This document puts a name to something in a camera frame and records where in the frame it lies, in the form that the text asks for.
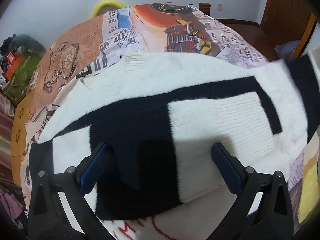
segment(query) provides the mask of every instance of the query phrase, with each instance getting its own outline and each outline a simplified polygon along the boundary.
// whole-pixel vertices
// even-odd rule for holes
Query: baseboard
[[[235,20],[235,19],[216,19],[223,24],[245,24],[245,25],[254,25],[260,28],[260,24],[257,22],[244,21],[244,20]]]

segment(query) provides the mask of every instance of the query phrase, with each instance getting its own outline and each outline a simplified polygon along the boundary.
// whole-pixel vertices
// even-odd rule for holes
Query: metal screw
[[[39,173],[38,173],[38,176],[39,177],[42,177],[42,176],[44,176],[45,175],[45,171],[39,171]]]
[[[281,171],[276,171],[276,175],[277,175],[278,177],[280,177],[280,178],[283,176],[283,174],[282,174]]]
[[[247,173],[254,173],[254,168],[248,166],[248,167],[245,168],[245,171],[246,171]]]
[[[76,170],[75,166],[70,166],[69,168],[67,168],[67,173],[73,173]]]

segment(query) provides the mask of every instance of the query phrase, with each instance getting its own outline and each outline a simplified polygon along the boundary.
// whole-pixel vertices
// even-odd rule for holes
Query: yellow curved object
[[[123,3],[118,2],[116,0],[103,0],[103,1],[101,1],[100,3],[98,3],[95,6],[95,8],[94,8],[94,10],[92,12],[91,18],[94,18],[94,17],[98,16],[98,14],[101,11],[101,9],[106,7],[106,6],[113,6],[113,7],[116,7],[118,9],[126,7],[126,5],[124,5]]]

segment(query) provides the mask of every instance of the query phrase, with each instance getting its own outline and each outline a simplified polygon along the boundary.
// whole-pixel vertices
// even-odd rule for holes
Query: floor
[[[278,60],[274,48],[268,43],[265,33],[254,25],[225,24],[239,33],[249,44],[267,58],[268,61]]]

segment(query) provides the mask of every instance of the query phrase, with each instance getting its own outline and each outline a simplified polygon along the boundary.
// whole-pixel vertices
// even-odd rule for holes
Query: wooden door
[[[261,28],[275,47],[300,40],[311,11],[304,0],[268,0]]]

